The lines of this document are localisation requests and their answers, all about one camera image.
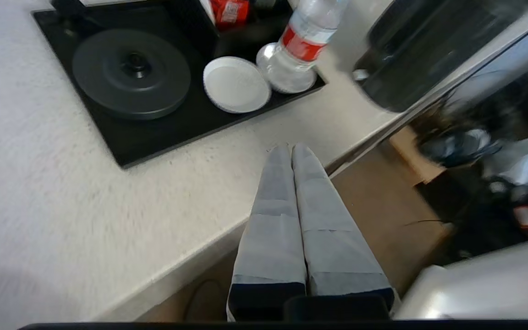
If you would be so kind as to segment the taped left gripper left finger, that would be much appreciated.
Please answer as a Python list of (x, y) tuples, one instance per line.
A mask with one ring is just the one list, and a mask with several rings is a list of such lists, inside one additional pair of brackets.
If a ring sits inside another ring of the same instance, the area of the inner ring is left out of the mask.
[(287, 301), (307, 291), (307, 267), (292, 159), (285, 145), (262, 169), (241, 236), (226, 302), (228, 321), (281, 321)]

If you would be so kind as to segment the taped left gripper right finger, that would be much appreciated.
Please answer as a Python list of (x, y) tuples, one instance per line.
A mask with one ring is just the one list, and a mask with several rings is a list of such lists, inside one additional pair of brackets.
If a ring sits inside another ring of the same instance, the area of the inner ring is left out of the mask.
[(292, 167), (310, 293), (377, 295), (390, 311), (396, 291), (317, 156), (298, 143)]

